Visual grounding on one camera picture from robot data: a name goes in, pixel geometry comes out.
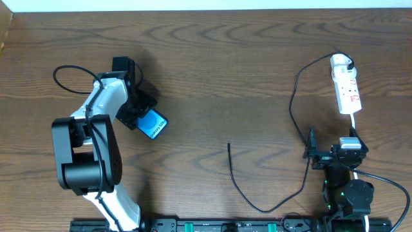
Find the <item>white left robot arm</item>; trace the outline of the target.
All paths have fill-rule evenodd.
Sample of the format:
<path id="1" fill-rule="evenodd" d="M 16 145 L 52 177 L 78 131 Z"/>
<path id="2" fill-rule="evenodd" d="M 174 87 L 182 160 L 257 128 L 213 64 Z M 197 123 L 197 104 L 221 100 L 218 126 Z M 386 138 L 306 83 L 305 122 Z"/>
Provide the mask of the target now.
<path id="1" fill-rule="evenodd" d="M 139 90 L 133 72 L 106 72 L 93 78 L 93 90 L 84 104 L 52 123 L 57 180 L 61 188 L 92 202 L 110 231 L 137 231 L 144 224 L 140 206 L 121 182 L 123 165 L 113 121 L 155 139 L 168 120 L 155 110 L 156 100 Z"/>

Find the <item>blue Galaxy smartphone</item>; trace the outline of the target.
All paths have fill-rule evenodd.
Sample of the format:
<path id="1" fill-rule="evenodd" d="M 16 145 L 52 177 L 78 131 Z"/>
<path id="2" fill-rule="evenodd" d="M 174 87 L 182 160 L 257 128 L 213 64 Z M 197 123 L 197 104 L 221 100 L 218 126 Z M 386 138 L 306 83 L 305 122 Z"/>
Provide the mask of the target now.
<path id="1" fill-rule="evenodd" d="M 168 120 L 157 110 L 150 110 L 143 118 L 137 118 L 137 128 L 150 139 L 156 139 L 168 125 Z"/>

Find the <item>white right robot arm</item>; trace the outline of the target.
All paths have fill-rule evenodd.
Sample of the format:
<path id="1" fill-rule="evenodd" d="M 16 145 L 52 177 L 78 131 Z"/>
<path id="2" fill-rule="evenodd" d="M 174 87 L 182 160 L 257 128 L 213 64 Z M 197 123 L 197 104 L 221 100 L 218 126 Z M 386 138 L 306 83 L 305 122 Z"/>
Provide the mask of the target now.
<path id="1" fill-rule="evenodd" d="M 374 186 L 355 177 L 351 171 L 362 164 L 369 152 L 354 128 L 341 137 L 330 151 L 319 151 L 315 132 L 310 128 L 303 157 L 312 161 L 312 169 L 324 171 L 323 197 L 329 213 L 312 223 L 314 231 L 369 231 Z"/>

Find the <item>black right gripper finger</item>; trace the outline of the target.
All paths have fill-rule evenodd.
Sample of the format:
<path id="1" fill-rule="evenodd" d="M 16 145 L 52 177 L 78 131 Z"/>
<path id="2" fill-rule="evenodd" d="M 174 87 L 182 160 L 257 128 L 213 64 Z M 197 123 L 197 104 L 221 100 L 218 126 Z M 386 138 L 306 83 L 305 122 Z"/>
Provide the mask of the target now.
<path id="1" fill-rule="evenodd" d="M 306 142 L 305 151 L 303 153 L 304 159 L 312 159 L 317 154 L 317 143 L 315 140 L 314 128 L 311 127 L 308 133 L 308 140 Z"/>
<path id="2" fill-rule="evenodd" d="M 361 145 L 361 150 L 364 152 L 369 152 L 369 148 L 367 147 L 367 145 L 365 145 L 365 143 L 362 141 L 362 139 L 359 137 L 358 133 L 356 132 L 356 129 L 354 127 L 350 128 L 350 137 L 355 137 L 359 140 L 359 143 Z"/>

